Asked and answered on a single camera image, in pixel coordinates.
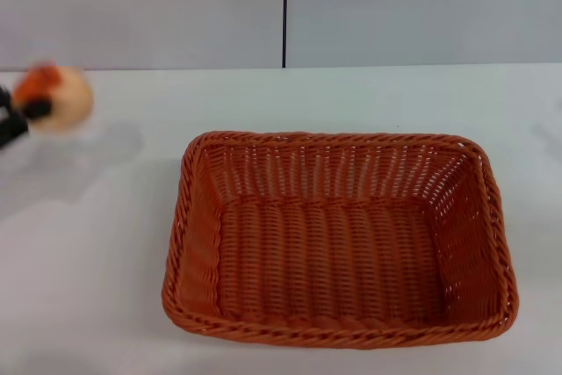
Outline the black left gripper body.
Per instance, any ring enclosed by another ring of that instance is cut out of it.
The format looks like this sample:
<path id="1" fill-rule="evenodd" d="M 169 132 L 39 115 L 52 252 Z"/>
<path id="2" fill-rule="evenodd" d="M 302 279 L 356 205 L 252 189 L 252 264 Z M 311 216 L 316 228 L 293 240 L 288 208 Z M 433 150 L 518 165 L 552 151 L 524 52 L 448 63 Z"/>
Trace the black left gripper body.
<path id="1" fill-rule="evenodd" d="M 0 146 L 6 148 L 19 137 L 29 131 L 25 117 L 18 112 L 11 102 L 10 92 L 1 87 L 1 127 L 0 127 Z"/>

